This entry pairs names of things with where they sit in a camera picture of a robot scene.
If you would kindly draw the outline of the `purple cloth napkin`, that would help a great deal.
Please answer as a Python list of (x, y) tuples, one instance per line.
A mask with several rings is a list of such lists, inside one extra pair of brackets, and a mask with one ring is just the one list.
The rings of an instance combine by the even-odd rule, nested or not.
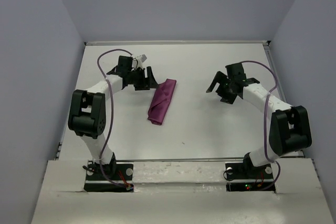
[(148, 120), (154, 125), (162, 125), (173, 98), (177, 81), (166, 79), (159, 84), (148, 110)]

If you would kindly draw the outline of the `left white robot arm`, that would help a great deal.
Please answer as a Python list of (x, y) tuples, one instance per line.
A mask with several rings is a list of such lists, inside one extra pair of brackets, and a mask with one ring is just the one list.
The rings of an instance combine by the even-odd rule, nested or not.
[(143, 66), (146, 59), (146, 55), (120, 56), (118, 64), (103, 73), (102, 81), (72, 94), (68, 127), (85, 142), (104, 179), (111, 179), (116, 174), (116, 166), (111, 163), (113, 151), (105, 144), (103, 133), (107, 123), (106, 102), (112, 101), (111, 95), (127, 86), (133, 86), (136, 91), (158, 87), (151, 67)]

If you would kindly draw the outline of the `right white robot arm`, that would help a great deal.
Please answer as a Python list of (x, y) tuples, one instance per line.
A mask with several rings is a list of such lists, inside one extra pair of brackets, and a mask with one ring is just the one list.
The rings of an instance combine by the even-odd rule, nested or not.
[(263, 114), (263, 146), (244, 156), (241, 171), (253, 178), (261, 167), (278, 158), (312, 145), (308, 111), (303, 106), (290, 105), (266, 90), (255, 78), (248, 78), (241, 62), (218, 71), (207, 92), (215, 91), (221, 102), (233, 104), (237, 97), (249, 102)]

